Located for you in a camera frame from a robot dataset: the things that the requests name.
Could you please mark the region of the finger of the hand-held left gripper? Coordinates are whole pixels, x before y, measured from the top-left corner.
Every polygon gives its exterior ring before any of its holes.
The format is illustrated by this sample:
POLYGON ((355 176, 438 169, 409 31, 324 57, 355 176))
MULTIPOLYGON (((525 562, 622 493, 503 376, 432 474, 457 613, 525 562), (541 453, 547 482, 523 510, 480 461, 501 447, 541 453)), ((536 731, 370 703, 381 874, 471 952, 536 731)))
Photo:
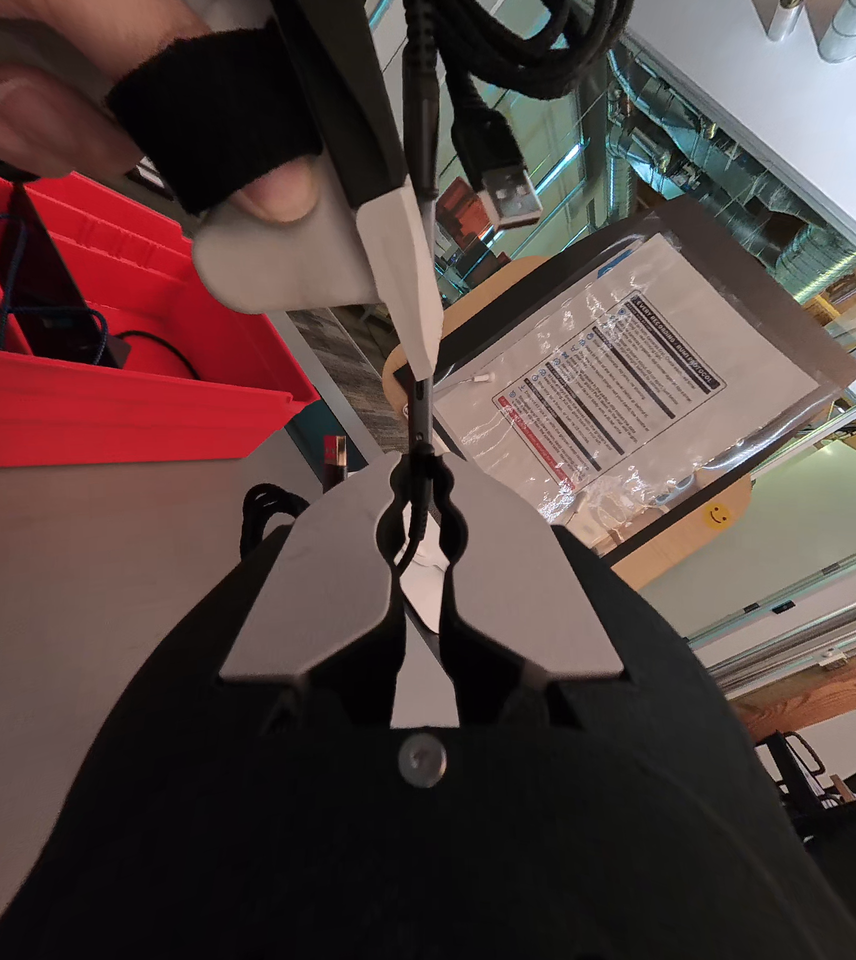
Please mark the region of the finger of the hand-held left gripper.
POLYGON ((444 308, 413 187, 403 185, 362 204, 356 227, 376 291, 388 310, 413 378, 434 378, 444 308))

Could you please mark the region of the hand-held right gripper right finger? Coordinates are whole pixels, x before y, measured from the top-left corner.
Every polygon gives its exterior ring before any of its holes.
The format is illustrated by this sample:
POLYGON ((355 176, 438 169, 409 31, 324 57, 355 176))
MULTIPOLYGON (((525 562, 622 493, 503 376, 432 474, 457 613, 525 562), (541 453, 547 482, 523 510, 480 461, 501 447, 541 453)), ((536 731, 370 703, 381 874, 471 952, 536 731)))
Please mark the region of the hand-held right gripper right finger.
POLYGON ((489 651, 536 683, 621 676, 623 661, 538 510, 456 454, 435 463, 447 561, 438 653, 449 677, 489 651))

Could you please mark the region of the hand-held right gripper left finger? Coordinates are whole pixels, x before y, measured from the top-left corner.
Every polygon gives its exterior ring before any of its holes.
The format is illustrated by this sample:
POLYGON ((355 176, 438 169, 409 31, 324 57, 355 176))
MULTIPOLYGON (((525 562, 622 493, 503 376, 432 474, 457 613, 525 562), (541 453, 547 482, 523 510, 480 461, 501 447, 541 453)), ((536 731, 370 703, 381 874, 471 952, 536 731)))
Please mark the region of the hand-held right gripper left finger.
POLYGON ((225 682, 302 683, 338 655, 397 674, 407 625, 394 558, 402 455, 383 454, 334 486, 290 527, 220 668, 225 682))

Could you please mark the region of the person's left hand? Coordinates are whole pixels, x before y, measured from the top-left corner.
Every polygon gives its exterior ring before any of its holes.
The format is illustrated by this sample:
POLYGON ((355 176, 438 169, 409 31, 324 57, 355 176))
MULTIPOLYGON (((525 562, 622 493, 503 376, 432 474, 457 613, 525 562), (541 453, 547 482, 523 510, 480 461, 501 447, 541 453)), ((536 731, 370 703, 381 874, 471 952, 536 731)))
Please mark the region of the person's left hand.
MULTIPOLYGON (((0 18, 41 23, 60 34, 111 81, 176 41, 212 33, 210 2, 0 1, 0 18)), ((0 64, 0 161, 42 178, 71 172, 98 179, 133 169, 141 153, 94 101, 35 67, 0 64)), ((292 159, 237 191, 236 207, 265 222, 291 224, 314 210, 314 161, 292 159)))

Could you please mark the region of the large red plastic bin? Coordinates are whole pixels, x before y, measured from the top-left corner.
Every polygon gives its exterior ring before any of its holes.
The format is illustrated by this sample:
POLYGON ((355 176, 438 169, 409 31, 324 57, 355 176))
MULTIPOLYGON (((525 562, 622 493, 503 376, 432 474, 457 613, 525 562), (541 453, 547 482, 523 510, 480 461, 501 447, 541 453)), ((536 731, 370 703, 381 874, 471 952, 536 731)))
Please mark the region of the large red plastic bin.
POLYGON ((78 174, 0 178, 0 468, 241 459, 319 399, 175 221, 78 174))

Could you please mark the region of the clear sleeve with printed sheet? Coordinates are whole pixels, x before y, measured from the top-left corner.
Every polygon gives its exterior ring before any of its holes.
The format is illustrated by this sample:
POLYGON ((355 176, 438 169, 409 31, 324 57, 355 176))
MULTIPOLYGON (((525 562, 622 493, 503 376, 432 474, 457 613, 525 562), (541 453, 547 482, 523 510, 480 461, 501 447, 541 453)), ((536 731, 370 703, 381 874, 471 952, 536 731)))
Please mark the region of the clear sleeve with printed sheet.
POLYGON ((446 314, 449 450, 607 552, 793 440, 856 361, 721 225, 670 200, 446 314))

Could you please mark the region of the black metal cart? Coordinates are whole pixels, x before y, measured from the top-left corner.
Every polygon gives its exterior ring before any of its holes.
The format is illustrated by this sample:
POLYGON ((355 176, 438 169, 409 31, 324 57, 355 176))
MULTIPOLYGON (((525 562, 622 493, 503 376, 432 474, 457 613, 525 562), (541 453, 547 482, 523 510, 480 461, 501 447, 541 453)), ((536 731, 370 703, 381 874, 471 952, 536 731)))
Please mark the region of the black metal cart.
POLYGON ((803 846, 839 892, 856 891, 856 772, 829 774, 795 731, 776 731, 755 747, 773 764, 774 787, 803 846))

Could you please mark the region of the silver pipe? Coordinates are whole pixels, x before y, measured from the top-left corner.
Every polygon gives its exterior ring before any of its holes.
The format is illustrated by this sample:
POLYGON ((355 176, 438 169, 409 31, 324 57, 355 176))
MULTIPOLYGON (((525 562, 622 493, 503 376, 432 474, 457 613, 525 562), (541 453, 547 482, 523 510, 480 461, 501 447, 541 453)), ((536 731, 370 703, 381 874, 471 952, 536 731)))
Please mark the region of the silver pipe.
POLYGON ((752 1, 767 39, 781 43, 806 20, 818 56, 837 65, 856 59, 856 1, 752 1))

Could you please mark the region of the silver flexible duct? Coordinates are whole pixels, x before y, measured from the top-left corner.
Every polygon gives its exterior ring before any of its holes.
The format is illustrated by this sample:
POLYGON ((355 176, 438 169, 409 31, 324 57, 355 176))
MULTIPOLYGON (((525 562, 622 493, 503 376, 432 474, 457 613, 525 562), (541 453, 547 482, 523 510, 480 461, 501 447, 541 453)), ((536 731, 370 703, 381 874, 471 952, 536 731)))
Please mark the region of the silver flexible duct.
POLYGON ((637 49, 607 58, 612 161, 663 200, 700 204, 800 304, 856 269, 856 246, 637 49))

